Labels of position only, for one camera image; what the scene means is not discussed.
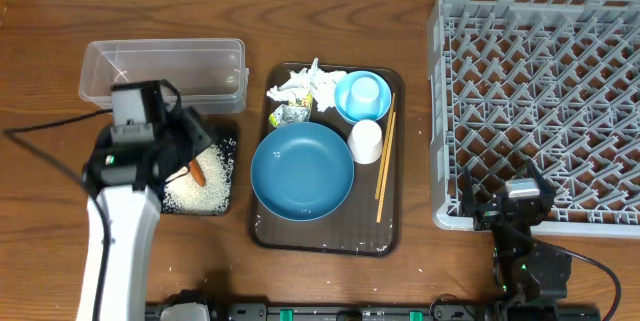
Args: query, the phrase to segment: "blue plate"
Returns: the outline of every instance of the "blue plate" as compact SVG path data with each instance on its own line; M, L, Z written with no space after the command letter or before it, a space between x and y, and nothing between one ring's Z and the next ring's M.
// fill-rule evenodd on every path
M380 88L380 110L378 114L371 118L373 121L378 121L382 118L382 116L387 114L389 111L389 107L391 107L391 89L387 82L380 77L380 75L370 72L370 71L354 71L348 73L345 77L338 82L336 86L336 91L333 94L334 101L336 103L336 109L342 118L348 123L355 125L356 122L362 120L356 120L349 115L347 112L347 96L351 90L351 85L362 77L370 77L374 79L378 83L378 87Z
M262 140L251 162L258 200L292 221L324 217L347 198L354 166L338 134L317 123L284 126Z

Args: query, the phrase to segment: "gray dish rack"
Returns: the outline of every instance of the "gray dish rack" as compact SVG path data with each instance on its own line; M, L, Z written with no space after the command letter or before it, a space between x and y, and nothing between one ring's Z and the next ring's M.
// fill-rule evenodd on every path
M533 159L557 188L536 234L640 238L640 0L438 0L428 24L434 222Z

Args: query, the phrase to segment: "food wrapper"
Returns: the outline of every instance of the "food wrapper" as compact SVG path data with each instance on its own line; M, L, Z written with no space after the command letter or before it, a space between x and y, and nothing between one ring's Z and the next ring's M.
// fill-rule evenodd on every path
M311 116L311 104L309 106L280 105L269 115L269 123L275 128L297 122L307 122Z
M294 101L289 101L289 106L307 107L311 110L313 104L313 95L308 93L306 97L296 98Z

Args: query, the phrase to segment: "wooden chopstick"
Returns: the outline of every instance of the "wooden chopstick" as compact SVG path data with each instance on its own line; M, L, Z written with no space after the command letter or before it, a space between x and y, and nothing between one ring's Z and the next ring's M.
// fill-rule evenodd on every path
M389 121L387 122L387 131L384 133L384 145L382 146L382 156L380 156L380 171L378 172L378 184L376 185L376 200L380 198L380 187L382 187L382 172L384 170L384 160L387 155L387 146L389 145L389 131L391 130L391 117L393 116L393 105L396 103L396 94L391 97L391 107L389 107Z
M382 206L384 205L384 192L387 190L387 176L389 175L389 160L391 160L391 146L393 145L393 129L396 125L396 113L391 116L391 133L389 134L389 147L387 149L386 160L384 163L384 173L382 175L382 188L380 189L380 202L378 203L378 217L376 222L380 223L382 218Z

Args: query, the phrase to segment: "white cup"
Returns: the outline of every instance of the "white cup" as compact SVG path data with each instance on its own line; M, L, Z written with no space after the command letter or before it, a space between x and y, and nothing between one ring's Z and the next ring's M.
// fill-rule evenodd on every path
M372 120L362 120L351 129L347 145L351 150L353 161L366 165L380 158L382 141L380 125Z

